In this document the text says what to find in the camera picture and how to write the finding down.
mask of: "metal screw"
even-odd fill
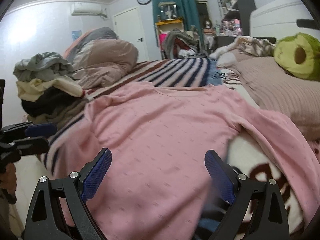
[[[47,177],[46,176],[43,176],[39,179],[40,182],[45,182],[47,180]]]
[[[269,179],[270,184],[275,185],[276,181],[274,179]]]
[[[70,173],[70,178],[74,179],[76,177],[78,177],[78,172],[74,171],[74,172]]]
[[[239,178],[240,180],[246,180],[246,179],[247,179],[247,176],[241,173],[241,174],[238,175],[238,178]]]

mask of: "black cloth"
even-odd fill
[[[36,117],[41,114],[52,114],[57,106],[69,106],[79,98],[73,97],[55,87],[49,87],[36,102],[21,100],[21,105],[28,114]]]

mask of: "window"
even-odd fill
[[[204,26],[204,20],[209,18],[208,13],[208,1],[207,0],[196,0],[198,14],[199,14],[199,20],[202,28],[205,28]]]

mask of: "floor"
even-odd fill
[[[17,203],[15,209],[23,227],[25,227],[29,205],[38,180],[48,176],[49,172],[36,156],[25,156],[15,163],[17,175]]]

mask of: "air conditioner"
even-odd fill
[[[106,15],[101,4],[90,2],[75,2],[71,5],[71,15]]]

